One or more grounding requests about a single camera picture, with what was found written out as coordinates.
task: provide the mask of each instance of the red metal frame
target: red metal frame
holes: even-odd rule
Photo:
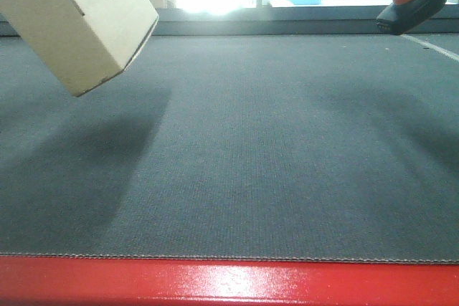
[[[0,305],[459,305],[458,265],[0,257]]]

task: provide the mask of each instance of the conveyor belt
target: conveyor belt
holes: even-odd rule
[[[78,99],[21,39],[0,65],[1,254],[459,262],[459,64],[433,49],[154,37]]]

